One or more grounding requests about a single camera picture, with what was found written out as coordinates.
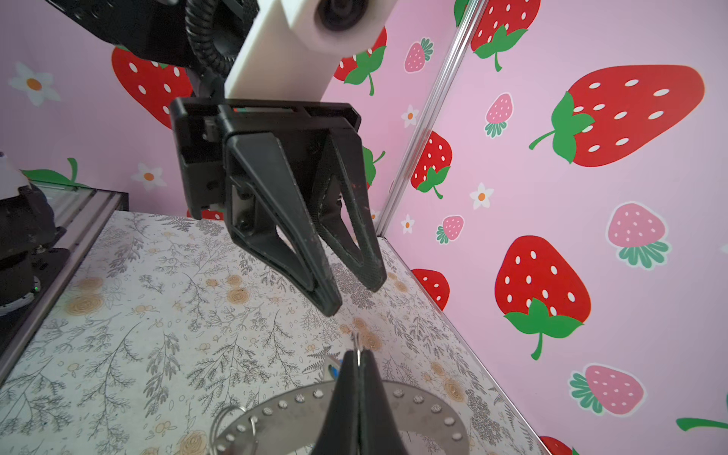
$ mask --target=floral tablecloth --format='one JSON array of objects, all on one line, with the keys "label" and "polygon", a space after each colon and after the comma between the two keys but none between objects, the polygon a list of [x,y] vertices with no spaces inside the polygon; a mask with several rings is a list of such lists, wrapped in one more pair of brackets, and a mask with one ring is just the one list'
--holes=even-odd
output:
[{"label": "floral tablecloth", "polygon": [[[221,222],[115,213],[0,389],[0,453],[202,455],[217,411],[322,380],[323,358],[341,357],[359,331],[383,379],[460,413],[471,453],[539,454],[409,269],[380,246],[389,279],[374,294],[330,256],[344,305],[326,318]],[[403,437],[413,455],[441,453]]]}]

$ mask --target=pink strawberry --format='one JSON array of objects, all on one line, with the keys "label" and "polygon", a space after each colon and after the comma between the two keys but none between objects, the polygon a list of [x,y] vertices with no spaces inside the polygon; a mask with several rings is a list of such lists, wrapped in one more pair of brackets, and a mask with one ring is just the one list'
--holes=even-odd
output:
[{"label": "pink strawberry", "polygon": [[442,245],[458,238],[462,232],[465,220],[460,215],[453,215],[443,220],[442,226],[438,226],[438,242]]},{"label": "pink strawberry", "polygon": [[513,99],[511,99],[510,93],[504,93],[495,100],[486,114],[486,122],[488,122],[486,125],[486,133],[491,138],[500,136],[506,126],[508,126],[506,120],[510,119],[512,115]]},{"label": "pink strawberry", "polygon": [[424,68],[424,63],[432,57],[432,42],[429,38],[423,38],[419,43],[412,44],[410,52],[405,59],[405,71],[416,73]]},{"label": "pink strawberry", "polygon": [[629,202],[612,213],[606,238],[621,248],[617,257],[632,267],[645,270],[665,263],[670,244],[660,240],[667,233],[661,217],[643,205]]},{"label": "pink strawberry", "polygon": [[589,365],[583,375],[574,373],[569,384],[571,396],[597,415],[606,409],[615,416],[627,416],[637,410],[645,396],[636,377],[604,365]]}]

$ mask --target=strawberry wallpaper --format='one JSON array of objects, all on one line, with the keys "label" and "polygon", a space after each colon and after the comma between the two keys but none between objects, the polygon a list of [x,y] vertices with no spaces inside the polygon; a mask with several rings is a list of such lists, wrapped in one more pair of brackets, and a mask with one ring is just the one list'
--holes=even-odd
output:
[{"label": "strawberry wallpaper", "polygon": [[727,17],[490,0],[388,228],[553,455],[728,446]]},{"label": "strawberry wallpaper", "polygon": [[[0,100],[13,114],[0,122],[0,149],[13,164],[36,178],[127,191],[134,211],[184,215],[168,108],[191,94],[184,69],[102,42],[43,0],[7,0],[1,10]],[[399,0],[372,48],[332,68],[324,101],[362,114],[374,216],[455,33],[451,4]]]}]

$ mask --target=orange flower center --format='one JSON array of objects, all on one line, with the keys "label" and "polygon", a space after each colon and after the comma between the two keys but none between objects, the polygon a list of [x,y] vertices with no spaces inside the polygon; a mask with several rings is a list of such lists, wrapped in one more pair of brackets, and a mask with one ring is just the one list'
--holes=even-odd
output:
[{"label": "orange flower center", "polygon": [[31,90],[39,91],[41,88],[43,88],[43,84],[41,84],[38,79],[33,79],[32,77],[26,80],[25,83]]}]

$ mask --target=red strawberry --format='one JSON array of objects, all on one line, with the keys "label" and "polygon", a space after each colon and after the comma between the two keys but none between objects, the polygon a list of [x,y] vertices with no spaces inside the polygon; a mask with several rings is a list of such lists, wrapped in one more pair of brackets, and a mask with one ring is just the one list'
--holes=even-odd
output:
[{"label": "red strawberry", "polygon": [[[187,210],[187,218],[192,218],[192,214],[189,212],[189,210]],[[223,220],[225,218],[223,217],[223,214],[220,212],[216,212],[214,210],[203,210],[202,219],[203,220]]]},{"label": "red strawberry", "polygon": [[414,269],[412,273],[440,309],[445,309],[450,298],[450,284],[445,275],[426,269]]},{"label": "red strawberry", "polygon": [[423,38],[420,42],[412,44],[410,52],[405,59],[405,71],[416,73],[424,68],[424,63],[430,61],[432,56],[432,42],[429,38]]},{"label": "red strawberry", "polygon": [[644,387],[629,373],[604,365],[589,365],[582,375],[574,373],[571,396],[582,408],[597,415],[606,409],[615,416],[627,416],[644,399]]},{"label": "red strawberry", "polygon": [[445,181],[452,160],[453,151],[448,141],[432,131],[410,179],[412,187],[423,193],[432,189],[442,199],[443,195],[435,187]]},{"label": "red strawberry", "polygon": [[111,53],[111,66],[129,95],[155,119],[171,128],[170,104],[175,98],[192,94],[192,84],[184,68],[142,60],[118,47]]},{"label": "red strawberry", "polygon": [[543,336],[566,338],[591,313],[591,300],[579,275],[545,239],[532,235],[513,241],[503,258],[495,286],[505,317],[526,334],[539,334],[534,360],[541,356]]},{"label": "red strawberry", "polygon": [[689,66],[612,66],[571,86],[551,114],[553,150],[568,162],[597,167],[655,139],[700,104],[705,85]]},{"label": "red strawberry", "polygon": [[486,114],[486,133],[491,138],[500,136],[508,126],[506,121],[513,115],[513,99],[510,93],[503,93],[493,102]]},{"label": "red strawberry", "polygon": [[333,74],[335,78],[345,84],[359,85],[369,78],[369,95],[374,95],[374,81],[371,74],[379,69],[387,48],[387,29],[383,28],[374,45],[360,54],[341,59],[339,67]]},{"label": "red strawberry", "polygon": [[440,245],[455,240],[462,232],[465,220],[460,215],[453,215],[443,220],[442,226],[438,226],[438,242]]},{"label": "red strawberry", "polygon": [[670,244],[661,242],[667,227],[657,214],[635,202],[617,207],[606,231],[606,239],[619,248],[617,257],[645,270],[665,263]]},{"label": "red strawberry", "polygon": [[569,448],[566,444],[550,436],[542,436],[541,441],[543,441],[548,451],[551,452],[551,455],[579,455],[573,448]]},{"label": "red strawberry", "polygon": [[496,71],[503,68],[498,64],[498,52],[505,52],[515,46],[527,32],[541,7],[541,0],[526,0],[518,4],[513,0],[490,0],[486,6],[470,48],[480,58],[495,55]]}]

